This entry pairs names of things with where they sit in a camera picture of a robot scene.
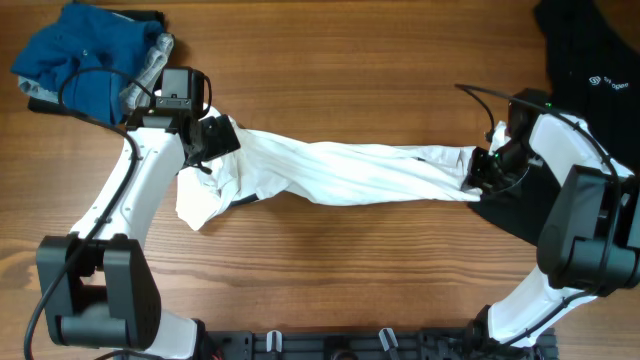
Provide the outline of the white t-shirt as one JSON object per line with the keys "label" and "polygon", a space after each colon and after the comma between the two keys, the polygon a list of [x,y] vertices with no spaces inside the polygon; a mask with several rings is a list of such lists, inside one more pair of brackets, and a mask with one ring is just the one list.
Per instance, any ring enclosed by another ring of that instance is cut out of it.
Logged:
{"label": "white t-shirt", "polygon": [[179,172],[176,212],[192,230],[229,208],[289,192],[312,203],[356,206],[440,200],[477,202],[468,187],[473,147],[308,143],[231,123],[238,150]]}

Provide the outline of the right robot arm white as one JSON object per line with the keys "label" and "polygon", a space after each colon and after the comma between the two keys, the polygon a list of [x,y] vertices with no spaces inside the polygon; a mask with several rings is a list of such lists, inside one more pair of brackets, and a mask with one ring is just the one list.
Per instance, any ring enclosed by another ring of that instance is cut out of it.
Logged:
{"label": "right robot arm white", "polygon": [[469,323],[463,350],[478,358],[538,355],[571,310],[639,284],[638,177],[545,92],[506,99],[506,141],[474,151],[465,185],[481,191],[476,214],[535,246],[536,265]]}

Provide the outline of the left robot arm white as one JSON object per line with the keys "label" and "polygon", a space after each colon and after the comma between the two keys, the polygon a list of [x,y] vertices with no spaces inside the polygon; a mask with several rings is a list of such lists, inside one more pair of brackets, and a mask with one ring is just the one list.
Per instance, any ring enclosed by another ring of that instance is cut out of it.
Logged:
{"label": "left robot arm white", "polygon": [[123,128],[116,166],[91,209],[63,236],[41,241],[36,263],[42,297],[28,322],[23,355],[33,356],[39,319],[62,346],[106,348],[113,358],[218,359],[202,321],[175,315],[143,253],[153,217],[183,169],[205,174],[207,162],[241,145],[226,115],[212,116],[210,79],[190,67],[166,67],[159,94]]}

